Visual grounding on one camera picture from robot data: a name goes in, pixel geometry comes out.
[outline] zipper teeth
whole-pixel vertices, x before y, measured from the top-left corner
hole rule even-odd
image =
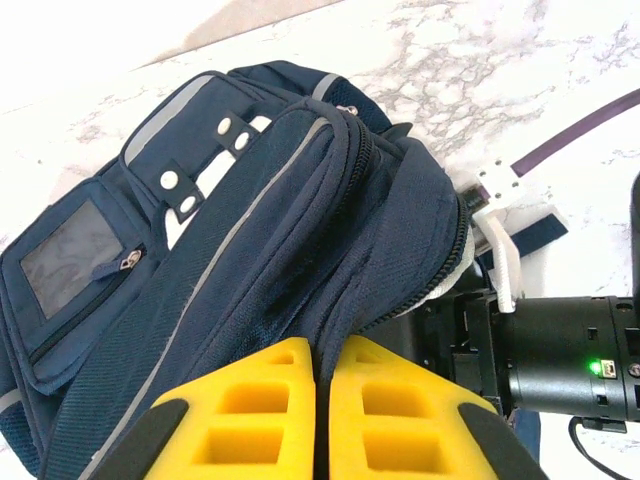
[[[144,256],[144,247],[139,246],[137,250],[141,250]],[[42,357],[44,357],[62,338],[64,338],[71,330],[76,328],[80,323],[82,323],[86,318],[95,312],[100,305],[102,305],[107,298],[109,298],[113,293],[118,289],[120,285],[129,277],[133,268],[127,270],[121,270],[116,274],[116,278],[114,278],[107,288],[102,290],[100,294],[91,300],[87,305],[85,305],[77,315],[73,316],[69,319],[68,322],[61,325],[58,330],[56,330],[51,337],[49,337],[45,342],[42,343],[38,348],[36,348],[31,355],[29,355],[29,362],[31,364],[35,364]]]
[[[344,191],[344,195],[340,200],[340,203],[336,207],[334,214],[331,216],[325,227],[322,229],[322,232],[318,236],[317,240],[314,242],[313,246],[310,249],[309,254],[302,261],[302,265],[300,270],[294,274],[294,278],[298,278],[300,275],[304,274],[305,271],[313,264],[315,259],[317,258],[318,252],[323,246],[323,240],[328,232],[330,232],[333,227],[342,220],[343,215],[345,214],[345,210],[347,205],[353,198],[353,194],[356,191],[356,188],[359,186],[359,183],[364,176],[367,167],[369,165],[369,161],[374,153],[373,149],[373,140],[365,133],[362,123],[359,119],[357,119],[358,129],[359,129],[359,143],[358,143],[358,151],[356,154],[356,160],[354,162],[353,171],[349,176],[349,182],[347,183],[347,187]]]
[[[456,230],[456,238],[455,238],[455,241],[453,242],[453,248],[451,249],[449,256],[447,257],[445,262],[442,264],[438,272],[429,281],[429,283],[427,283],[427,286],[423,290],[421,290],[419,293],[411,297],[409,300],[404,302],[402,305],[394,308],[392,311],[374,320],[370,324],[360,328],[356,332],[357,334],[365,332],[366,330],[369,330],[370,328],[380,325],[381,323],[386,322],[387,320],[397,317],[402,312],[409,310],[416,303],[420,302],[425,296],[431,293],[431,291],[434,288],[436,288],[440,284],[440,282],[442,282],[447,277],[447,275],[451,273],[451,271],[455,268],[456,262],[460,258],[460,255],[462,255],[462,252],[466,244],[467,230],[469,229],[469,215],[468,215],[467,204],[460,197],[458,197],[458,209],[459,209],[458,228]]]

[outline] green led light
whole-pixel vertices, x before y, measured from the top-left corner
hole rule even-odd
[[[600,375],[602,373],[602,365],[599,360],[595,360],[589,364],[589,370],[594,375]]]

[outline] white plastic mount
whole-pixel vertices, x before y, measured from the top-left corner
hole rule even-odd
[[[495,267],[494,286],[501,313],[513,313],[522,296],[520,252],[504,229],[497,213],[522,197],[525,189],[511,166],[497,161],[476,172],[488,204],[473,214],[473,221],[489,243]]]

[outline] screw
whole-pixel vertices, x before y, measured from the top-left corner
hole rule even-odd
[[[629,365],[629,375],[634,378],[640,378],[640,363],[632,363]]]

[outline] black cable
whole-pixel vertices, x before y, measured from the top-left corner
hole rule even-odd
[[[631,480],[628,477],[624,477],[619,473],[614,472],[609,467],[607,467],[606,465],[603,465],[602,463],[600,463],[599,461],[597,461],[595,458],[593,458],[591,455],[587,453],[587,451],[584,448],[584,445],[582,445],[582,443],[580,443],[580,439],[578,439],[578,432],[576,431],[576,427],[578,425],[582,425],[581,417],[573,417],[571,421],[569,421],[569,437],[571,437],[571,441],[573,442],[573,445],[582,454],[582,456],[586,458],[591,463],[591,465],[596,467],[601,472],[606,473],[607,475],[609,475],[611,478],[614,478],[615,480]]]

